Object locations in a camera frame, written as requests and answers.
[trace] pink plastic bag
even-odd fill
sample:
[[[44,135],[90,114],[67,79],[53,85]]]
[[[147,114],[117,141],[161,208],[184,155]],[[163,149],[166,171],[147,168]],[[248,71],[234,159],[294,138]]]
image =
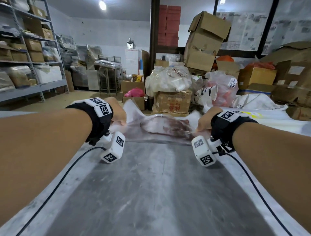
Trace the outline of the pink plastic bag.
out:
[[[239,89],[238,80],[223,71],[213,71],[205,74],[206,87],[218,86],[217,97],[212,101],[213,106],[230,107]]]
[[[133,88],[124,94],[125,97],[143,97],[145,92],[141,88]]]

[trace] black wrist strap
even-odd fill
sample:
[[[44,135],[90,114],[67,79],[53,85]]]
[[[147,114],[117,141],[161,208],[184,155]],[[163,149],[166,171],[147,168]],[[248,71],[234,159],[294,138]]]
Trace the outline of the black wrist strap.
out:
[[[74,104],[67,106],[66,108],[75,108],[75,109],[85,111],[89,115],[89,117],[91,118],[92,124],[93,124],[92,131],[85,141],[85,142],[89,143],[90,145],[95,146],[95,144],[99,141],[99,139],[103,135],[106,135],[108,133],[110,123],[111,123],[111,119],[112,119],[113,114],[114,114],[111,106],[110,106],[110,108],[111,108],[112,113],[110,113],[106,116],[102,116],[100,118],[96,114],[94,107],[86,104],[85,102],[74,103]]]
[[[249,118],[249,117],[238,117],[233,122],[227,122],[225,123],[225,120],[220,118],[218,115],[220,113],[217,113],[211,120],[211,126],[212,126],[212,132],[211,135],[214,140],[220,139],[221,142],[232,149],[234,149],[233,143],[232,143],[232,136],[235,132],[235,130],[243,123],[245,122],[252,122],[252,123],[258,123],[257,121]]]

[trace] ceiling light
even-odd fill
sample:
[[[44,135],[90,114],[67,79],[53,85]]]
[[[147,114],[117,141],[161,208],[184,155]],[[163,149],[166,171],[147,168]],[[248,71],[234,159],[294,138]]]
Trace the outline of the ceiling light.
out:
[[[100,1],[99,2],[99,7],[103,10],[103,11],[105,11],[106,10],[106,4],[104,3],[104,1]]]

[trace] metal table surface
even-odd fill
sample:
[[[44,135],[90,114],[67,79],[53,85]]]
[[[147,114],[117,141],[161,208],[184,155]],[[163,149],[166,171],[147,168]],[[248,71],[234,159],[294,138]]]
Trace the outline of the metal table surface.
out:
[[[89,148],[84,144],[44,191],[0,228],[0,235],[16,235]],[[204,168],[191,146],[126,142],[123,157],[109,165],[99,152],[75,165],[23,236],[286,235],[229,157]],[[288,230],[309,235],[250,175]]]

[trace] metal table leg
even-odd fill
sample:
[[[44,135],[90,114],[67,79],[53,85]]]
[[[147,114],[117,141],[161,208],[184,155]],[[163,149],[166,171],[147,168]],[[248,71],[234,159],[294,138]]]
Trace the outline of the metal table leg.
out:
[[[109,85],[108,68],[106,68],[106,85],[107,85],[108,96],[110,97],[110,85]]]
[[[100,77],[99,77],[99,70],[97,71],[97,80],[98,80],[98,88],[99,88],[99,96],[101,97],[101,86],[100,86]]]
[[[114,81],[116,85],[116,96],[118,95],[118,84],[117,84],[117,70],[114,69]]]

